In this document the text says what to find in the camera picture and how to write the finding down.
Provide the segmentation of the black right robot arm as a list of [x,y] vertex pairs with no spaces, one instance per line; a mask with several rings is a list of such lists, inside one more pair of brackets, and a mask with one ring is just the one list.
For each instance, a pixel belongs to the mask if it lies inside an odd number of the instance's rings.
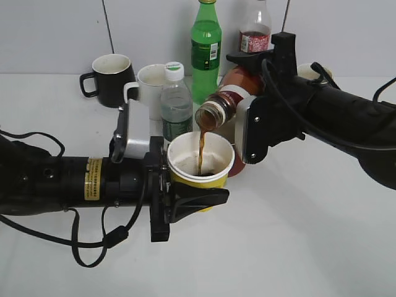
[[317,78],[298,75],[296,36],[272,36],[273,49],[228,54],[227,60],[259,76],[260,95],[236,112],[235,147],[246,164],[261,162],[281,142],[313,136],[355,157],[379,184],[395,188],[395,105],[344,92],[317,62]]

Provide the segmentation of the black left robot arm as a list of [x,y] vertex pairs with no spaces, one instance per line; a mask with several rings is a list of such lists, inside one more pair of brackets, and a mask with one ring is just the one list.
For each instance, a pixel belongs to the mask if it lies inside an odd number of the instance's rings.
[[142,159],[52,156],[42,148],[1,139],[1,220],[69,208],[148,206],[153,242],[165,242],[170,225],[226,203],[229,191],[199,189],[171,180],[163,138],[154,136]]

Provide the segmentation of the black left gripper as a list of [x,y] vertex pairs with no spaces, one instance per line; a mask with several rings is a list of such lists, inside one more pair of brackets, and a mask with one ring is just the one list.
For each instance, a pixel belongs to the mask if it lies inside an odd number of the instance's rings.
[[[146,198],[150,213],[152,243],[166,242],[170,237],[170,174],[164,138],[151,136],[147,169]],[[173,223],[210,207],[225,204],[230,192],[223,188],[197,188],[183,183],[173,184]]]

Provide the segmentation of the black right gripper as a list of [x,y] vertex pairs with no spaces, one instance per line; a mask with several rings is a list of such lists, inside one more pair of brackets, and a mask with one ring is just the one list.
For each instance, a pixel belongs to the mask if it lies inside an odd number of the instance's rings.
[[296,117],[297,108],[290,98],[291,83],[297,76],[296,35],[280,32],[273,34],[272,50],[257,53],[231,53],[226,60],[241,66],[252,75],[259,75],[264,83],[265,144],[274,147],[282,142],[304,138]]

